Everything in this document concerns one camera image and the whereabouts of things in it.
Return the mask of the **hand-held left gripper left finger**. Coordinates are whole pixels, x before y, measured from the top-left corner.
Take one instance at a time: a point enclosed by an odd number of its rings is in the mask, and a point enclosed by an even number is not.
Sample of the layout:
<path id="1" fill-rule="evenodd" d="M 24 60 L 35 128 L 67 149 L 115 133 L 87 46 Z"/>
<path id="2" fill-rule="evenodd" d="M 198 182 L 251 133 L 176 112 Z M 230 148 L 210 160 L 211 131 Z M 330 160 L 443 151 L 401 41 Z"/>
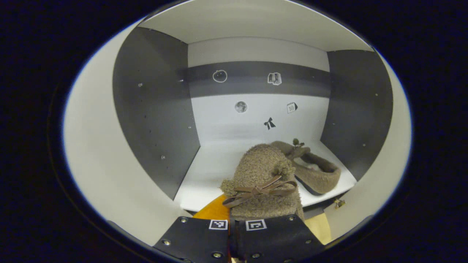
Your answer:
<path id="1" fill-rule="evenodd" d="M 225 199 L 222 194 L 192 217 L 176 218 L 154 248 L 186 263 L 231 263 Z"/>

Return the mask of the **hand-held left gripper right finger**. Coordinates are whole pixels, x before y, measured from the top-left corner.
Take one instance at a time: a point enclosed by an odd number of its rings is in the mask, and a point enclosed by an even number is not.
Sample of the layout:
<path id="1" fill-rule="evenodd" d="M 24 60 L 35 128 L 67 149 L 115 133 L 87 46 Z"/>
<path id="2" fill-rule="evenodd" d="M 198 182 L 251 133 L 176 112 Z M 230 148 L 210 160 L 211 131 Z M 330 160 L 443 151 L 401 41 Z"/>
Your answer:
<path id="1" fill-rule="evenodd" d="M 325 249 L 294 214 L 233 223 L 233 257 L 241 263 L 302 263 Z"/>

